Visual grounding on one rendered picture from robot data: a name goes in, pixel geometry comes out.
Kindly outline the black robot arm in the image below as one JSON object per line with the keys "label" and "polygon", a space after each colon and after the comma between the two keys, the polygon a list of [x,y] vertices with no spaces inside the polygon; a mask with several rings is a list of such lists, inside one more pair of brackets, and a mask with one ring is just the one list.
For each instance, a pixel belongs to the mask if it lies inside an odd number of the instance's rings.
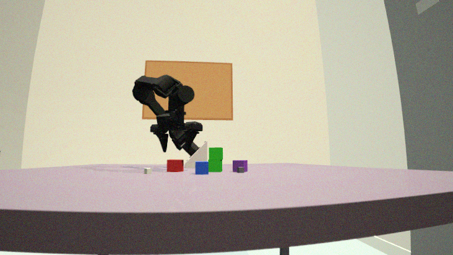
{"label": "black robot arm", "polygon": [[[164,110],[156,101],[154,92],[164,99],[168,97],[168,107],[178,106],[184,108],[184,105],[194,98],[193,89],[183,85],[172,76],[164,75],[154,78],[143,75],[134,83],[135,86],[132,90],[134,98],[141,104],[147,105],[156,114],[158,126],[168,126],[172,123],[179,124],[179,114],[178,110],[173,110],[170,113],[169,110]],[[179,151],[181,149],[186,151],[184,131],[187,130],[169,131],[169,135]]]}

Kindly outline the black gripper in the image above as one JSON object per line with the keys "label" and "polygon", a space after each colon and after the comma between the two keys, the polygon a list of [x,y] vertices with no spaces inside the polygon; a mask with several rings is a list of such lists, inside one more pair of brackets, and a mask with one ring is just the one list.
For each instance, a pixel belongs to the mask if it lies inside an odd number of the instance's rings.
{"label": "black gripper", "polygon": [[179,124],[172,123],[171,125],[168,126],[165,125],[158,126],[158,124],[153,124],[150,127],[150,132],[154,132],[153,134],[155,134],[159,138],[162,150],[163,152],[166,152],[168,143],[168,134],[166,133],[168,131],[187,130],[184,131],[184,133],[186,136],[185,150],[186,152],[188,152],[194,138],[196,137],[197,134],[199,134],[198,131],[202,131],[202,124],[196,121],[184,123],[184,115],[186,115],[186,112],[184,111],[183,107],[172,106],[169,107],[168,110],[169,113],[172,112],[173,110],[178,110]]}

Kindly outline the red block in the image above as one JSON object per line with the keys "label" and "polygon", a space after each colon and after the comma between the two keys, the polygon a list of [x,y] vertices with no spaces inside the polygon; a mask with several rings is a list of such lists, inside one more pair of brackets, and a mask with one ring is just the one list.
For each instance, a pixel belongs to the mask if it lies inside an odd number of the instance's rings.
{"label": "red block", "polygon": [[167,172],[184,171],[184,160],[172,159],[166,161]]}

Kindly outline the blue block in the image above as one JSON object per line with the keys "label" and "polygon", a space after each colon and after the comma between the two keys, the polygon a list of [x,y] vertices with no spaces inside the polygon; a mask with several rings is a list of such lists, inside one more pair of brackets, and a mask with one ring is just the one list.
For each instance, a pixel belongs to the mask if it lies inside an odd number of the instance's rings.
{"label": "blue block", "polygon": [[196,175],[209,174],[209,163],[208,162],[195,162],[195,174]]}

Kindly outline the purple cube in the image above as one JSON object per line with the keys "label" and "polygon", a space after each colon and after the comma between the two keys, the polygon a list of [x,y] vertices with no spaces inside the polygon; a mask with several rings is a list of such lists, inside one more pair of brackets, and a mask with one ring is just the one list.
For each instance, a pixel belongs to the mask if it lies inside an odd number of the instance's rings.
{"label": "purple cube", "polygon": [[244,172],[248,171],[247,160],[233,160],[233,172],[237,173],[237,168],[244,168]]}

